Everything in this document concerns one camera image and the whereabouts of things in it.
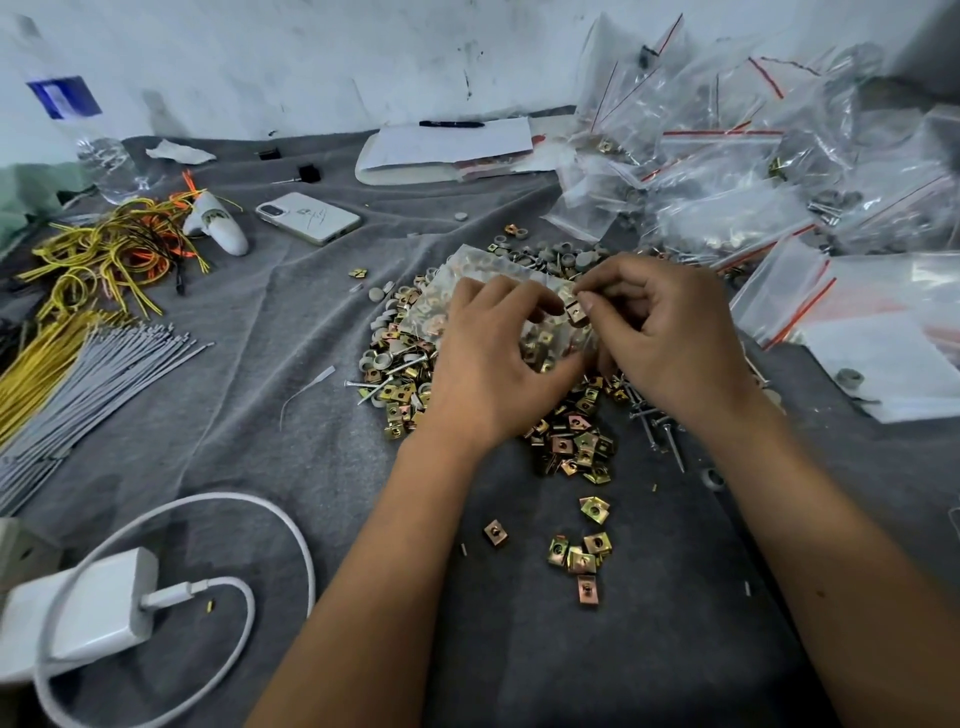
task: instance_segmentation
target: green cloth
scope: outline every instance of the green cloth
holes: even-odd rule
[[[62,205],[61,190],[79,192],[89,182],[78,162],[63,164],[15,164],[0,169],[0,259],[20,239],[27,226],[26,215],[52,217]]]

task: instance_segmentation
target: metal clip nut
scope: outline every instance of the metal clip nut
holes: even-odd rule
[[[494,546],[502,546],[503,542],[507,540],[507,532],[503,530],[500,521],[491,521],[487,527],[483,529],[483,532],[487,534],[487,538],[490,539],[490,543]]]

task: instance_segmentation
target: gray wire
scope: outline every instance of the gray wire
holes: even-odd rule
[[[43,406],[0,448],[0,516],[30,500],[91,430],[212,344],[172,326],[97,327]]]

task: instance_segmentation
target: white phone case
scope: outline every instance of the white phone case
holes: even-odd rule
[[[256,214],[314,245],[324,245],[360,225],[359,215],[299,192],[256,206]]]

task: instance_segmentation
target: finger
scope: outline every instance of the finger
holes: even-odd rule
[[[604,379],[612,379],[616,374],[616,362],[613,361],[613,355],[607,349],[603,342],[597,348],[597,371],[604,376]]]
[[[573,386],[580,381],[587,370],[587,357],[582,352],[566,356],[546,374],[534,374],[535,386],[531,395],[535,398],[538,412],[546,412],[555,407]]]
[[[577,297],[590,318],[593,330],[615,361],[624,361],[628,349],[637,346],[641,333],[636,331],[603,296],[583,291]]]
[[[612,285],[604,286],[595,291],[608,299],[645,299],[647,289],[642,285],[634,285],[625,280],[621,280]]]
[[[564,302],[560,296],[545,285],[526,280],[511,291],[500,304],[500,307],[509,312],[510,318],[527,318],[538,308],[552,316],[564,313]]]
[[[585,273],[573,287],[573,292],[596,291],[621,281],[648,288],[651,284],[669,278],[674,265],[649,255],[621,253],[607,258]]]
[[[507,294],[514,290],[520,283],[518,280],[507,278],[506,276],[497,276],[487,281],[483,290],[477,294],[474,299],[477,305],[483,308],[493,308],[503,301]]]
[[[483,283],[476,279],[461,278],[457,281],[453,289],[453,296],[450,297],[450,306],[447,309],[447,315],[452,318],[467,307],[467,304],[476,298],[476,295],[483,288]]]

